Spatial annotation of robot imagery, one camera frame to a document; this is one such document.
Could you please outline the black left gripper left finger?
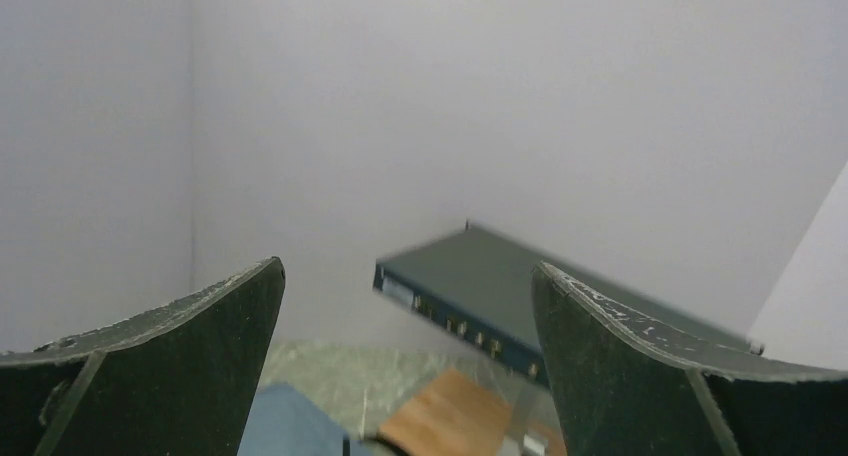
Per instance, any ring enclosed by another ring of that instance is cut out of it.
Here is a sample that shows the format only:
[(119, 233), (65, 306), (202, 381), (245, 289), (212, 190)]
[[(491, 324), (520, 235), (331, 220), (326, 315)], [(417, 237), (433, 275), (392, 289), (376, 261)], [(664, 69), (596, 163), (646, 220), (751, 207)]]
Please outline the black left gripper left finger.
[(276, 257), (166, 305), (1, 356), (5, 455), (234, 455), (285, 290)]

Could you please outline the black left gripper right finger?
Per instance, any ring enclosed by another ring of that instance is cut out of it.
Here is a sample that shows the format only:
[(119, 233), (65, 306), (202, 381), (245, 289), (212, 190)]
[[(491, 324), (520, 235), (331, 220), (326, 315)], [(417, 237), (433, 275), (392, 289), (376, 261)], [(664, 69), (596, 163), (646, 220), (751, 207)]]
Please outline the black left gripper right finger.
[(847, 375), (696, 336), (547, 263), (532, 275), (571, 455), (843, 455)]

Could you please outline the blue student backpack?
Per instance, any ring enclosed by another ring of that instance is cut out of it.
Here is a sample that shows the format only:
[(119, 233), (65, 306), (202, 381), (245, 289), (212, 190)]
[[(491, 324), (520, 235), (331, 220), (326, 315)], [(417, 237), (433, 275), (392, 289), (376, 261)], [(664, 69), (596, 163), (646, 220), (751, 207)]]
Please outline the blue student backpack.
[(259, 390), (239, 456), (341, 456), (348, 432), (288, 384)]

